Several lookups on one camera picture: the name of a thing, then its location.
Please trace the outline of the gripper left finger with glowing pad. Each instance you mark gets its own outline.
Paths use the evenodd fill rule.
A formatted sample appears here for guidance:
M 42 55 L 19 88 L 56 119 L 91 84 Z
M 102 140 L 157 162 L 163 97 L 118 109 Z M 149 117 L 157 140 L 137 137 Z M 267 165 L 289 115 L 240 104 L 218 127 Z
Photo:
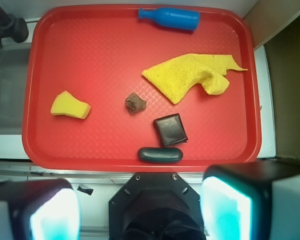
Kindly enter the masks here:
M 80 228 L 80 201 L 67 180 L 0 182 L 0 240 L 78 240 Z

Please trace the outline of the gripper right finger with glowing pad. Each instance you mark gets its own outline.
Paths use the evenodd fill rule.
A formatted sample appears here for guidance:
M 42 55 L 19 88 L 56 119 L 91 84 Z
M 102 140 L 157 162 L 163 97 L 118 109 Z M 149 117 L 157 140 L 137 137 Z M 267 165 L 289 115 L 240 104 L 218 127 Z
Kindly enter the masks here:
M 300 240 L 300 165 L 214 164 L 203 174 L 199 196 L 214 240 Z

